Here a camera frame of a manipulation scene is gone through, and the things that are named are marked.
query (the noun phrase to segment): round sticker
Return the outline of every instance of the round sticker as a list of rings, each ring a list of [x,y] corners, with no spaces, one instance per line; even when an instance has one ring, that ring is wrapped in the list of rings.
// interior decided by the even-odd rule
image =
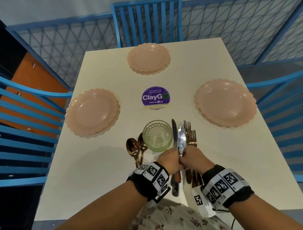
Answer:
[[[161,104],[165,105],[168,104],[169,101],[170,101],[169,92],[166,89],[159,86],[148,88],[142,94],[142,103],[145,106],[161,105]]]

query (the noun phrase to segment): blue chair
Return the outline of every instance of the blue chair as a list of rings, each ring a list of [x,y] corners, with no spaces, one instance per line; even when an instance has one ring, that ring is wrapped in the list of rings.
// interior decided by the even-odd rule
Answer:
[[[8,100],[0,99],[0,119],[3,121],[0,122],[0,187],[44,184],[65,119],[65,109],[48,97],[70,98],[72,93],[36,90],[9,81],[2,76],[0,76],[0,85],[2,86],[0,96],[9,98]],[[5,90],[6,87],[3,86],[31,93],[51,105],[55,110],[28,100],[22,97],[22,94],[14,94]],[[43,124],[46,122],[58,128],[51,128],[39,122],[35,123],[10,115],[11,112],[8,111],[18,112],[38,119]],[[18,127],[24,127],[24,129],[15,128],[8,123],[18,124]],[[27,127],[51,133],[56,138],[37,134]]]
[[[303,171],[303,164],[293,161],[303,157],[303,149],[299,146],[303,144],[303,122],[300,121],[303,117],[302,80],[303,70],[274,80],[246,84],[249,90],[272,87],[257,100],[257,105],[269,129],[275,128],[271,133],[279,148],[291,148],[290,151],[281,149],[281,152],[286,161],[291,159],[292,163],[288,165],[298,183],[303,183],[303,175],[297,175]]]
[[[116,3],[112,13],[118,48],[183,41],[181,0]]]

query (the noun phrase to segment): white table top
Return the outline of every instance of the white table top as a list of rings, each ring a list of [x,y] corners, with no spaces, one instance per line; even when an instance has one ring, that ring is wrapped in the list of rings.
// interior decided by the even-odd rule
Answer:
[[[135,168],[126,151],[127,138],[137,138],[152,120],[190,121],[198,147],[213,162],[233,168],[255,193],[278,209],[303,208],[303,194],[260,112],[248,124],[221,128],[201,117],[193,104],[198,87],[212,79],[230,79],[245,85],[220,38],[164,44],[171,63],[156,75],[133,72],[127,63],[131,48],[86,52],[73,98],[93,88],[112,91],[121,113],[116,124],[95,138],[75,136],[64,124],[35,220],[68,219],[106,192],[125,182]],[[170,103],[160,110],[143,106],[142,93],[161,86]],[[145,161],[158,153],[145,152]],[[195,208],[190,186],[175,198]]]

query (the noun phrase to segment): black wrist strap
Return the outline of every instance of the black wrist strap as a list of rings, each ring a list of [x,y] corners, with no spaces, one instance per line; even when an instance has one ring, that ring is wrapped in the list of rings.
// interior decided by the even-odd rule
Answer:
[[[167,193],[167,189],[170,188],[167,185],[169,174],[167,170],[158,162],[152,162],[151,164],[143,164],[136,170],[134,170],[127,180],[131,180],[136,190],[142,195],[147,197],[147,200],[162,199],[162,193]]]
[[[232,169],[215,165],[202,175],[202,193],[218,209],[220,205],[228,208],[236,201],[247,200],[254,191],[249,183]]]

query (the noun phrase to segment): floral shirt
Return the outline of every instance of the floral shirt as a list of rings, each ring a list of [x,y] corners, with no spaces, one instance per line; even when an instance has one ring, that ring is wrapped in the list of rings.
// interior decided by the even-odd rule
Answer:
[[[204,218],[195,210],[184,206],[156,206],[143,208],[129,230],[231,230],[218,217]]]

